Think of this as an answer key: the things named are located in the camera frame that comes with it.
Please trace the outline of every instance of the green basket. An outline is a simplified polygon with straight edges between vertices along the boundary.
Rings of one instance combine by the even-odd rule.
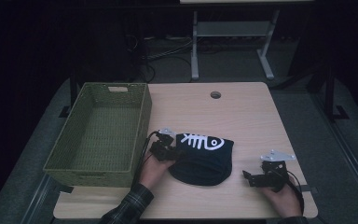
[[[147,84],[85,83],[44,166],[68,186],[131,186],[147,137]]]

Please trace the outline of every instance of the plaid sleeve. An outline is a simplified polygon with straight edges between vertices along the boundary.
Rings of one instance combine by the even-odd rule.
[[[99,224],[132,224],[137,223],[154,196],[141,184],[135,185],[121,204],[103,215]]]

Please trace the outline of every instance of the human hand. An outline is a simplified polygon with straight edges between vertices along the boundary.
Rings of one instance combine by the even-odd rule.
[[[279,192],[274,192],[271,188],[259,189],[281,217],[302,217],[300,202],[295,192],[287,184]]]
[[[148,189],[155,187],[165,171],[175,163],[175,161],[158,161],[150,152],[146,153],[144,160],[139,183]]]

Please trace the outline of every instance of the black cloth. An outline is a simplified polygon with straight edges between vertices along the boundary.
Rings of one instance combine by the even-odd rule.
[[[232,147],[227,139],[191,133],[176,135],[176,150],[184,156],[170,167],[173,177],[191,185],[215,186],[226,180],[232,171]]]

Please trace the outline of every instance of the basket handle hole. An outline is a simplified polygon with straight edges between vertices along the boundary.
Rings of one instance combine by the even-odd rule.
[[[107,88],[111,92],[128,92],[129,89],[127,87],[108,87]]]

